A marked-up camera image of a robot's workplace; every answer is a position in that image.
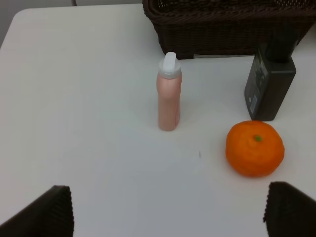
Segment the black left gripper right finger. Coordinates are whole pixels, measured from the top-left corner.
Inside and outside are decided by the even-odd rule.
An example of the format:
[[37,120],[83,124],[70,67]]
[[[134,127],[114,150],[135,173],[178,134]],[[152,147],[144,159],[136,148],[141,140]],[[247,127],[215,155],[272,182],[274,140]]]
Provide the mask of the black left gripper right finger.
[[287,182],[271,182],[263,222],[270,237],[314,237],[316,201]]

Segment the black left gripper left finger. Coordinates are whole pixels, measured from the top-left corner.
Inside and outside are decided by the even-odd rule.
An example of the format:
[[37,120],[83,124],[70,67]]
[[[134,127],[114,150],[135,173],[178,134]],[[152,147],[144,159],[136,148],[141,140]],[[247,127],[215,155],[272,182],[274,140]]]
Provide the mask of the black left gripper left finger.
[[2,237],[73,237],[74,214],[68,186],[52,186],[0,226]]

